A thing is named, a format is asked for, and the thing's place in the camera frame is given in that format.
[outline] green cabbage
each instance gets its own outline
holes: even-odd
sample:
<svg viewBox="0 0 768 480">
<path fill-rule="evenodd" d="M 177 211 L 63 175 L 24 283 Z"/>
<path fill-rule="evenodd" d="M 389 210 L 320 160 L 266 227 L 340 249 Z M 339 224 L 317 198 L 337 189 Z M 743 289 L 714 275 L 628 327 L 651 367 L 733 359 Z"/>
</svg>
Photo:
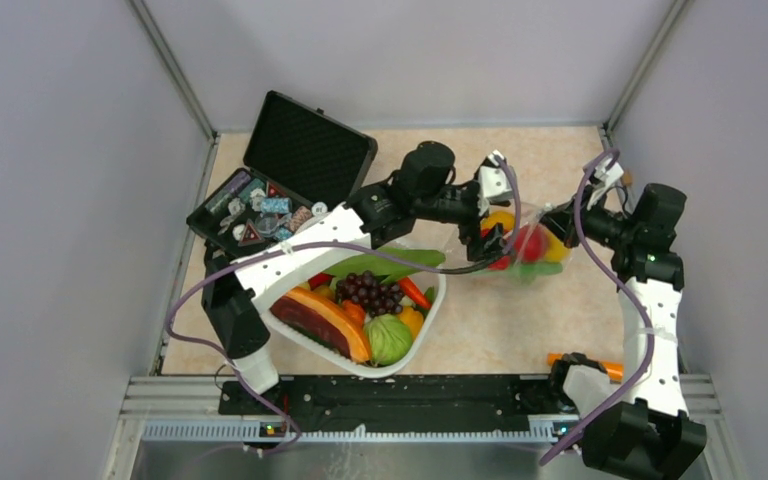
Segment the green cabbage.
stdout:
<svg viewBox="0 0 768 480">
<path fill-rule="evenodd" d="M 410 328 L 395 315 L 381 315 L 364 325 L 372 348 L 372 363 L 392 365 L 401 360 L 413 345 Z"/>
</svg>

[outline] yellow fruit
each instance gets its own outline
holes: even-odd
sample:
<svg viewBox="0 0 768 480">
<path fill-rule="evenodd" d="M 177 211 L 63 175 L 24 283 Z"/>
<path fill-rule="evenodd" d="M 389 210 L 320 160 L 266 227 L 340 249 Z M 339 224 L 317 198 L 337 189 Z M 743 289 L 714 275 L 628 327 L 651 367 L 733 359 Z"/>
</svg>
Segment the yellow fruit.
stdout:
<svg viewBox="0 0 768 480">
<path fill-rule="evenodd" d="M 402 321 L 411 331 L 411 337 L 416 340 L 416 336 L 419 335 L 419 331 L 422 330 L 422 324 L 425 322 L 425 318 L 422 313 L 414 310 L 411 307 L 405 307 L 402 309 L 402 313 L 398 315 L 399 320 Z"/>
<path fill-rule="evenodd" d="M 510 232 L 514 229 L 516 217 L 514 217 L 513 213 L 506 212 L 504 210 L 493 212 L 487 218 L 481 221 L 481 229 L 489 230 L 493 228 L 493 226 L 497 223 L 502 224 L 502 228 L 505 230 L 505 232 Z"/>
<path fill-rule="evenodd" d="M 569 255 L 569 248 L 565 247 L 564 242 L 553 235 L 549 229 L 543 228 L 543 231 L 546 232 L 546 238 L 549 239 L 549 247 L 546 249 L 546 253 L 543 254 L 542 260 L 549 263 L 561 263 Z"/>
<path fill-rule="evenodd" d="M 320 285 L 316 287 L 316 289 L 313 290 L 313 293 L 321 297 L 325 297 L 332 302 L 337 298 L 337 295 L 334 294 L 334 290 L 331 290 L 331 287 L 328 285 Z"/>
</svg>

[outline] table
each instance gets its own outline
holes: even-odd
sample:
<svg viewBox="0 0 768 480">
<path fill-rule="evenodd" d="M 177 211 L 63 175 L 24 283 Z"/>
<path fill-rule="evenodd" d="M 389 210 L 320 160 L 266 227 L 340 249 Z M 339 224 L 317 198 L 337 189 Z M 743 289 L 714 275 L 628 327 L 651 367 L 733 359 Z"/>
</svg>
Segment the table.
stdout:
<svg viewBox="0 0 768 480">
<path fill-rule="evenodd" d="M 404 155 L 424 140 L 448 145 L 462 175 L 477 168 L 491 151 L 501 151 L 516 169 L 524 201 L 536 205 L 569 200 L 581 179 L 581 167 L 602 151 L 596 127 L 448 128 L 370 130 L 379 152 L 367 175 L 380 181 L 398 168 Z M 248 134 L 223 134 L 208 186 L 212 192 L 242 165 Z M 616 199 L 609 206 L 616 208 Z M 411 239 L 439 248 L 447 227 L 417 225 Z M 604 261 L 610 252 L 594 246 Z M 184 291 L 204 278 L 203 241 L 196 239 Z M 175 321 L 175 331 L 216 341 L 195 299 Z M 345 373 L 325 359 L 276 335 L 269 349 L 281 374 Z M 449 277 L 448 294 L 425 344 L 403 374 L 543 373 L 549 352 L 586 353 L 622 363 L 622 317 L 613 284 L 582 249 L 573 252 L 565 271 L 527 288 L 498 289 L 475 276 Z M 214 351 L 171 340 L 162 373 L 213 374 L 222 365 Z"/>
</svg>

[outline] gray wall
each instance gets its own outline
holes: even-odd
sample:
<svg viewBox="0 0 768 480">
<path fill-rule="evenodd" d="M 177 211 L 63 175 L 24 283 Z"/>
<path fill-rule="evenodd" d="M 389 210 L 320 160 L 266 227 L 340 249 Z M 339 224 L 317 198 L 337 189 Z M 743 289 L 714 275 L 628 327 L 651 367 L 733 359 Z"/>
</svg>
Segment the gray wall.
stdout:
<svg viewBox="0 0 768 480">
<path fill-rule="evenodd" d="M 768 2 L 695 2 L 617 137 L 638 182 L 688 194 L 683 341 L 768 478 Z"/>
<path fill-rule="evenodd" d="M 0 0 L 0 479 L 89 479 L 205 140 L 125 2 Z"/>
<path fill-rule="evenodd" d="M 269 89 L 356 126 L 601 122 L 670 0 L 148 0 L 217 129 Z"/>
</svg>

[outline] orange melon slice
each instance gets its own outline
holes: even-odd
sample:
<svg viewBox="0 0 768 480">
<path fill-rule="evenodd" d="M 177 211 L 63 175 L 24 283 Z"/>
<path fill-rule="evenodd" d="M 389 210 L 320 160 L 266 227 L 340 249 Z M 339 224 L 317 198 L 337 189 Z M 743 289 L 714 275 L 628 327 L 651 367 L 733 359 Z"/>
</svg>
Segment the orange melon slice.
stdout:
<svg viewBox="0 0 768 480">
<path fill-rule="evenodd" d="M 363 329 L 331 300 L 296 287 L 279 298 L 269 311 L 287 325 L 313 335 L 353 361 L 369 361 L 371 349 Z"/>
</svg>

